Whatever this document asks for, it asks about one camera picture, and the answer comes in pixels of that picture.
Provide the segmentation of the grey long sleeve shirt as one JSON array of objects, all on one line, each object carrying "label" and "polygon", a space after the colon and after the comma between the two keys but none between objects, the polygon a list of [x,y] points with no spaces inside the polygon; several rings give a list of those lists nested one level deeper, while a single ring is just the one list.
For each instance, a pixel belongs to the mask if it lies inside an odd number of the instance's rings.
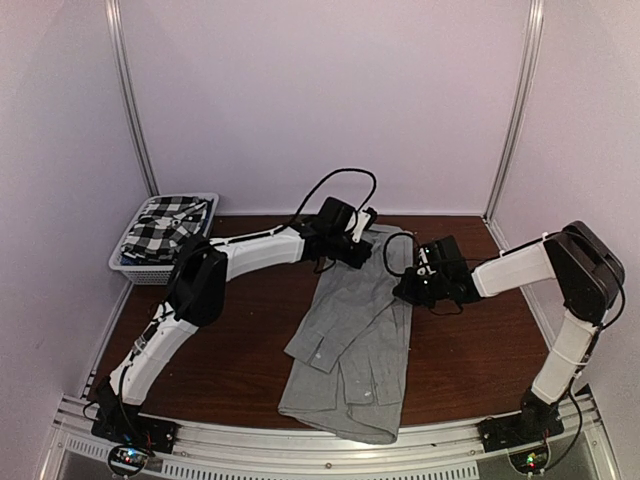
[{"label": "grey long sleeve shirt", "polygon": [[286,345],[293,360],[278,411],[360,443],[398,438],[406,391],[412,308],[393,294],[413,262],[397,226],[373,225],[360,269],[341,262],[321,274],[311,306]]}]

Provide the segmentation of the white plastic basket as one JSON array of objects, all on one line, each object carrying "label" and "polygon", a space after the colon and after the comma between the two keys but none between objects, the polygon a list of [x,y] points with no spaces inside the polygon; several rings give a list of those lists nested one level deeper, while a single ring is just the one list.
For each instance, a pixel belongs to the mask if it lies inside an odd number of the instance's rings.
[{"label": "white plastic basket", "polygon": [[204,227],[204,230],[202,233],[196,233],[196,234],[200,234],[202,236],[207,237],[212,230],[213,219],[219,203],[219,195],[216,193],[209,192],[209,193],[184,193],[184,194],[175,194],[175,195],[160,195],[160,196],[152,196],[149,199],[145,200],[142,203],[142,205],[138,208],[136,214],[134,215],[132,220],[129,222],[129,224],[125,228],[124,233],[121,235],[121,238],[118,240],[108,261],[108,265],[112,270],[123,274],[129,281],[131,281],[135,285],[165,285],[169,280],[175,260],[177,259],[177,256],[178,256],[177,254],[174,257],[173,261],[167,264],[131,264],[131,263],[126,263],[121,258],[121,254],[120,254],[120,246],[122,244],[122,241],[124,240],[124,237],[128,232],[128,230],[130,229],[130,227],[133,225],[134,220],[141,213],[143,207],[151,199],[164,197],[164,196],[201,196],[208,200],[211,200],[212,207],[211,207],[211,211],[210,211],[206,226]]}]

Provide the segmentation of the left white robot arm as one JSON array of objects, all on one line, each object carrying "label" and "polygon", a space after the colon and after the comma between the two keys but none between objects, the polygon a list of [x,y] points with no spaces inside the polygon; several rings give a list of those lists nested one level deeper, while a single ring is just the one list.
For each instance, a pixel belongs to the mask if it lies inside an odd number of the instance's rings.
[{"label": "left white robot arm", "polygon": [[108,410],[106,429],[123,444],[137,442],[144,424],[125,406],[141,406],[181,346],[221,315],[231,280],[280,264],[326,258],[361,268],[371,243],[362,236],[377,218],[371,207],[356,209],[334,197],[319,212],[272,229],[235,237],[197,235],[182,249],[166,299],[124,360],[98,385],[96,400]]}]

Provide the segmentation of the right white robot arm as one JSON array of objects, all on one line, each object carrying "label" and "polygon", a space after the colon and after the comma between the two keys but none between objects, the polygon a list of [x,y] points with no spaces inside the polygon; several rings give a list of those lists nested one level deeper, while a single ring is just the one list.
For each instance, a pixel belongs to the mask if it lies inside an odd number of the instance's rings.
[{"label": "right white robot arm", "polygon": [[416,262],[397,274],[396,298],[432,309],[450,301],[458,309],[543,282],[554,282],[562,323],[541,370],[527,391],[532,400],[513,419],[519,440],[535,440],[551,424],[549,408],[570,390],[600,334],[612,325],[613,306],[624,307],[625,269],[583,221],[576,220],[519,247],[470,265],[453,236],[422,244]]}]

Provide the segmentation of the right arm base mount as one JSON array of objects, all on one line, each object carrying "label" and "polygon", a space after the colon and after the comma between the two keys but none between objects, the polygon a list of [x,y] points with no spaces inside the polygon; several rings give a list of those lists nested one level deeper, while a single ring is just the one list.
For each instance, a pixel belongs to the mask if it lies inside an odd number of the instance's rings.
[{"label": "right arm base mount", "polygon": [[554,419],[541,431],[525,428],[520,413],[504,417],[487,417],[477,428],[486,453],[504,450],[511,467],[519,474],[542,474],[551,463],[549,440],[564,433],[564,425]]}]

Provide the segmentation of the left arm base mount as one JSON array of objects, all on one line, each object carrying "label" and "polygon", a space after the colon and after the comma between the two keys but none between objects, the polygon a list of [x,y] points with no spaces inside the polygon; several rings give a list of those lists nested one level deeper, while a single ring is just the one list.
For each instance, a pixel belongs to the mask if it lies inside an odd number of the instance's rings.
[{"label": "left arm base mount", "polygon": [[177,439],[175,422],[147,416],[137,417],[133,429],[127,423],[122,428],[108,424],[98,416],[92,423],[94,437],[113,443],[107,453],[106,464],[117,478],[160,471],[161,454],[171,454]]}]

